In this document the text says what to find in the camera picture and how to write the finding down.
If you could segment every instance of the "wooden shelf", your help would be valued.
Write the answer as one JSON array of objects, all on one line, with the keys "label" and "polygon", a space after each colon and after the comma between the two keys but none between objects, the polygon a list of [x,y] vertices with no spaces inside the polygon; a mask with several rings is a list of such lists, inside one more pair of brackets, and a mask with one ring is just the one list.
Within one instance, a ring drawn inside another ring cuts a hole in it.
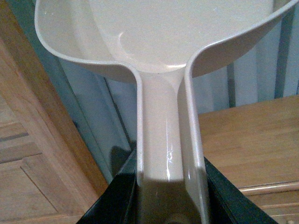
[{"label": "wooden shelf", "polygon": [[199,124],[205,157],[244,195],[280,223],[299,219],[299,95],[201,114]]}]

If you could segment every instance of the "wood grain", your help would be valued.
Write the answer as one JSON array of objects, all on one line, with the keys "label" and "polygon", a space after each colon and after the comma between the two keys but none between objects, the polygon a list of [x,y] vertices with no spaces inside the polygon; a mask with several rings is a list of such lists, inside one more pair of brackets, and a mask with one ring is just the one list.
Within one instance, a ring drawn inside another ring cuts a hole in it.
[{"label": "wood grain", "polygon": [[22,161],[0,164],[0,222],[56,214],[21,169]]},{"label": "wood grain", "polygon": [[81,216],[48,216],[43,218],[27,219],[16,222],[4,222],[3,224],[75,224]]},{"label": "wood grain", "polygon": [[80,205],[76,203],[67,187],[63,185],[44,155],[26,157],[22,161],[22,170],[51,202],[57,212],[70,216],[80,213]]},{"label": "wood grain", "polygon": [[0,141],[10,136],[25,133],[26,130],[0,95]]},{"label": "wood grain", "polygon": [[247,196],[261,209],[289,207],[299,205],[299,191],[286,191],[280,193]]},{"label": "wood grain", "polygon": [[30,136],[0,141],[0,163],[20,160],[23,157],[41,154]]},{"label": "wood grain", "polygon": [[0,94],[81,206],[81,212],[86,211],[107,183],[2,0],[0,30]]},{"label": "wood grain", "polygon": [[273,183],[266,185],[250,186],[245,188],[239,188],[239,190],[245,195],[259,195],[259,194],[269,194],[278,193],[284,191],[294,191],[299,190],[299,182],[283,182],[283,183]]},{"label": "wood grain", "polygon": [[235,186],[299,181],[299,96],[199,115],[204,155]]}]

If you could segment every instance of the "light blue curtain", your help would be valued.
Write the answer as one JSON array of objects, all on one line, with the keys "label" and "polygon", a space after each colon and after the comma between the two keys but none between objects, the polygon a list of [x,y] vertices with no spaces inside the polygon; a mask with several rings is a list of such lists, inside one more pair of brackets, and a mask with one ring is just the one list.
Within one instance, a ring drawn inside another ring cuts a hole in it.
[{"label": "light blue curtain", "polygon": [[[108,182],[136,140],[136,86],[93,74],[46,51],[34,30],[31,0],[8,0],[27,38]],[[193,79],[198,113],[298,94],[299,7],[251,51]]]}]

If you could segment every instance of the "wooden cabinet door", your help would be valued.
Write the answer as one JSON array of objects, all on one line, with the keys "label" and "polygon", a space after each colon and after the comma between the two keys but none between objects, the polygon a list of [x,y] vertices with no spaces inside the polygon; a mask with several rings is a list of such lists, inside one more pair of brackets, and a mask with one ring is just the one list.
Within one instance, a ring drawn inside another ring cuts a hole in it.
[{"label": "wooden cabinet door", "polygon": [[0,0],[0,224],[75,224],[107,182]]}]

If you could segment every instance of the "wooden furniture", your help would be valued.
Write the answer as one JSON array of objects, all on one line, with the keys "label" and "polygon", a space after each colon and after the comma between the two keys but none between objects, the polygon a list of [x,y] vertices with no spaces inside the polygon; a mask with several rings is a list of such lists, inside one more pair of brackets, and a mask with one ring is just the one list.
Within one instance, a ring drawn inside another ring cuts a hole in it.
[{"label": "wooden furniture", "polygon": [[0,0],[0,224],[74,224],[107,183]]},{"label": "wooden furniture", "polygon": [[299,224],[299,95],[199,115],[204,155],[277,222]]}]

